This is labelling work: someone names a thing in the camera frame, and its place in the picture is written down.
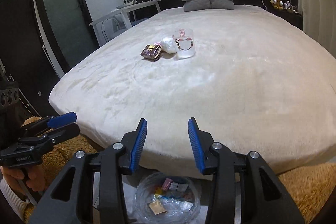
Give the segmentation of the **white knit sleeve left forearm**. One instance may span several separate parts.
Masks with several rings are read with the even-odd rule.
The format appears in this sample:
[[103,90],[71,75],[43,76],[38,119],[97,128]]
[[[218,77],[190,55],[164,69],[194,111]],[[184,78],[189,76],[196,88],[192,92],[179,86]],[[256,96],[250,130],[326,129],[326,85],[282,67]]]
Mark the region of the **white knit sleeve left forearm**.
[[12,211],[25,222],[25,210],[30,204],[29,200],[23,201],[9,187],[4,178],[1,179],[1,193],[3,194],[6,203],[11,207]]

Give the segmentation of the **person's left hand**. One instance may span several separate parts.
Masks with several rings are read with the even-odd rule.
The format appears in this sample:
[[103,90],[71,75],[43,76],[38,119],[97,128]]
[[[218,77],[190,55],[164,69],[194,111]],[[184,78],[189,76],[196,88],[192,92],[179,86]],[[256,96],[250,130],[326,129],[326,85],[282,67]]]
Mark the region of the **person's left hand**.
[[[46,181],[42,166],[28,166],[26,167],[26,171],[28,174],[28,180],[26,181],[27,187],[32,189],[34,192],[44,191],[46,189]],[[23,180],[25,178],[25,175],[20,169],[9,169],[6,166],[2,166],[1,173],[3,174],[3,178],[6,180],[9,187],[14,192],[22,194],[25,193],[18,182],[18,180]]]

